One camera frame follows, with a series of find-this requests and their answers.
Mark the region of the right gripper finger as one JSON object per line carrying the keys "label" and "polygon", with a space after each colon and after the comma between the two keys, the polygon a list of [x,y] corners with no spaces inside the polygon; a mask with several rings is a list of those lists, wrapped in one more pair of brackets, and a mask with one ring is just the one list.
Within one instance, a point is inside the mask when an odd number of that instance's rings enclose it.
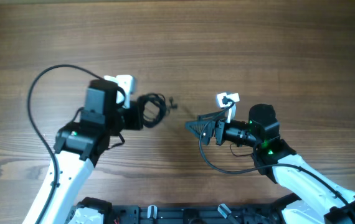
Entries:
{"label": "right gripper finger", "polygon": [[205,121],[208,119],[211,119],[211,120],[224,119],[225,113],[226,113],[225,110],[221,110],[221,111],[216,111],[213,113],[201,114],[201,115],[197,116],[197,120],[198,121]]}
{"label": "right gripper finger", "polygon": [[190,131],[196,138],[211,138],[214,136],[215,121],[201,120],[201,121],[188,121],[185,128]]}

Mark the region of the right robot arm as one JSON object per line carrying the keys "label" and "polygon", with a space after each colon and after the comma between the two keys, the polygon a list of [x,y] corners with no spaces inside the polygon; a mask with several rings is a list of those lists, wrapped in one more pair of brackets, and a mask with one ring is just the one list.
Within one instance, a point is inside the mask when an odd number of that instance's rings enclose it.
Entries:
{"label": "right robot arm", "polygon": [[280,123],[272,105],[250,108],[248,121],[225,115],[234,107],[203,114],[185,124],[199,140],[208,145],[215,138],[218,145],[226,141],[252,148],[254,170],[292,194],[272,207],[282,223],[355,223],[355,192],[345,189],[317,170],[281,138]]}

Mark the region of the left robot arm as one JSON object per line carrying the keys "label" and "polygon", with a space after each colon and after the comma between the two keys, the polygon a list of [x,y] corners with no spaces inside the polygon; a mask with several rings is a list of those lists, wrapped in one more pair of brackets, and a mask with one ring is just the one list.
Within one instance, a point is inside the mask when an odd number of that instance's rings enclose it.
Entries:
{"label": "left robot arm", "polygon": [[55,137],[55,161],[24,223],[63,223],[78,192],[94,170],[110,138],[122,130],[143,128],[142,112],[130,96],[136,89],[131,75],[92,80],[79,122],[69,122]]}

